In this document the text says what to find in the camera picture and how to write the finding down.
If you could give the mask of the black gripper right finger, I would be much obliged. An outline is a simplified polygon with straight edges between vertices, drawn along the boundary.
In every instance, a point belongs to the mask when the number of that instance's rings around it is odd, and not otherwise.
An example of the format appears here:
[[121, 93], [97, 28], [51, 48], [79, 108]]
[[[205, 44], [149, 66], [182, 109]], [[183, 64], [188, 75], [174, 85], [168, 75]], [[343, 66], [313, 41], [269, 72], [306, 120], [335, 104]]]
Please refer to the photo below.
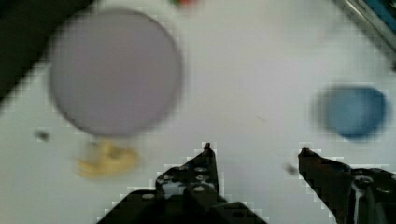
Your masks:
[[299, 173], [325, 203], [337, 224], [396, 224], [395, 174], [351, 168], [304, 147]]

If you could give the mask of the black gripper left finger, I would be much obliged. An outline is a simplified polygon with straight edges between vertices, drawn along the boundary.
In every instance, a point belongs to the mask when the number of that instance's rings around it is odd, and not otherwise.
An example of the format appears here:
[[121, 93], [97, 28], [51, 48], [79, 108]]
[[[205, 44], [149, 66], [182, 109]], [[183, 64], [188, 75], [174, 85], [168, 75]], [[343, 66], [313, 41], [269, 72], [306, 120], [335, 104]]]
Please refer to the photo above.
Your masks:
[[97, 224], [267, 223], [220, 195], [216, 155], [206, 144], [200, 154], [158, 176], [155, 189], [129, 193]]

